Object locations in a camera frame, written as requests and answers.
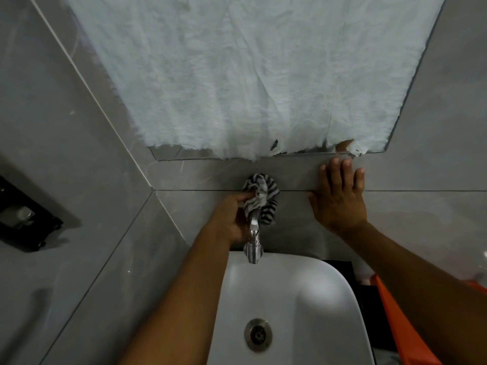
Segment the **person's left forearm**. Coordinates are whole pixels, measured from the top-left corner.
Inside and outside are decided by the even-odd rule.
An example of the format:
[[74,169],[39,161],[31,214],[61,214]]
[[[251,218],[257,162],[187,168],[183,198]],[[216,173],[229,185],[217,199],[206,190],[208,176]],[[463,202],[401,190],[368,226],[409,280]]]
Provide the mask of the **person's left forearm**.
[[202,228],[117,365],[206,365],[230,246],[241,237],[235,221]]

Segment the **white ceramic sink basin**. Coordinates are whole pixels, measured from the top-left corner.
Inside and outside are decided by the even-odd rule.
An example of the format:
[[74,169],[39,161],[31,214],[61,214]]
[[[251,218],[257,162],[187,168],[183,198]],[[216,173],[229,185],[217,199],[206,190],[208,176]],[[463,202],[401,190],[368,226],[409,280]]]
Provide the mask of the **white ceramic sink basin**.
[[[244,329],[266,320],[273,340],[254,353]],[[231,251],[224,274],[207,365],[375,365],[356,297],[321,260],[265,253],[250,264]]]

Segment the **black and white striped cloth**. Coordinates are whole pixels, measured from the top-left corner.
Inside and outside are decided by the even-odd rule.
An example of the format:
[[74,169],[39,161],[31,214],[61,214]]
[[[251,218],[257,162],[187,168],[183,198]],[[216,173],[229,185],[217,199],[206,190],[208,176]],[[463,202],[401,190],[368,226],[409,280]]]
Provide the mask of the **black and white striped cloth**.
[[275,222],[277,196],[280,193],[276,182],[265,174],[253,174],[247,178],[242,190],[254,192],[253,198],[244,202],[244,213],[249,220],[254,211],[259,212],[259,224],[272,225]]

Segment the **chrome tap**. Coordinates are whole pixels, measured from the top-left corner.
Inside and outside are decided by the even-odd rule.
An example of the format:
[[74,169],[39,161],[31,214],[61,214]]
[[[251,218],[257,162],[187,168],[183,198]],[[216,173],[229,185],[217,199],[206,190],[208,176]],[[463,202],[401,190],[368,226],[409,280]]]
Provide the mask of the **chrome tap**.
[[263,255],[263,247],[260,243],[259,227],[260,209],[255,209],[248,216],[249,238],[244,245],[244,253],[250,264],[258,264]]

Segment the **chrome sink drain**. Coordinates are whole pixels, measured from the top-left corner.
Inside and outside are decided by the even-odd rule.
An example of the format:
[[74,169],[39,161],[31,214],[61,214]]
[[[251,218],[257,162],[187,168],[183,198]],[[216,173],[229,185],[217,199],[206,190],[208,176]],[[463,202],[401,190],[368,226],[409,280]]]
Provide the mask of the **chrome sink drain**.
[[269,323],[261,318],[251,319],[244,329],[244,340],[249,350],[254,353],[267,351],[273,340],[273,332]]

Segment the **person's right forearm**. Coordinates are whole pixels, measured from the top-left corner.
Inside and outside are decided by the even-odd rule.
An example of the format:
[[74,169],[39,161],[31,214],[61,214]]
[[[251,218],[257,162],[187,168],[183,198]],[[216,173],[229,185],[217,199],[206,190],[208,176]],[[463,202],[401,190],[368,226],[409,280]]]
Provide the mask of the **person's right forearm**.
[[338,235],[374,270],[443,365],[487,365],[487,294],[440,270],[367,221]]

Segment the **person's right hand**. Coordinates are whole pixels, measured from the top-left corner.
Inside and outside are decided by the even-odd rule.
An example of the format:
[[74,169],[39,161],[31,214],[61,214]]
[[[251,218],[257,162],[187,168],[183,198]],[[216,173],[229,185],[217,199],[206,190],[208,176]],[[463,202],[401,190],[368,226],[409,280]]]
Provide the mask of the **person's right hand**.
[[329,232],[343,237],[368,223],[362,193],[354,193],[354,175],[350,159],[340,159],[342,190],[332,190],[329,163],[319,167],[318,189],[320,215],[314,216]]

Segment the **black wall holder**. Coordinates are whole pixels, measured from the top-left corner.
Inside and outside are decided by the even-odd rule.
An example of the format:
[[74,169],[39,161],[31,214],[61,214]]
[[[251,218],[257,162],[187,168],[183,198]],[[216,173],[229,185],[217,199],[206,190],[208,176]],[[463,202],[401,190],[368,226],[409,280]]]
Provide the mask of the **black wall holder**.
[[63,221],[0,176],[0,241],[21,251],[39,251]]

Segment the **person's left hand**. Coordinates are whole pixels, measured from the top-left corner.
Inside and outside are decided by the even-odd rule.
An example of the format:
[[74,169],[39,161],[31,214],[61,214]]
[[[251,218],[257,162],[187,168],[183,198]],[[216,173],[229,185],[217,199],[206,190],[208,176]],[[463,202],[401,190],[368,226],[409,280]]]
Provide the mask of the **person's left hand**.
[[226,196],[214,209],[207,226],[218,240],[228,247],[248,239],[248,223],[243,208],[237,203],[234,194]]

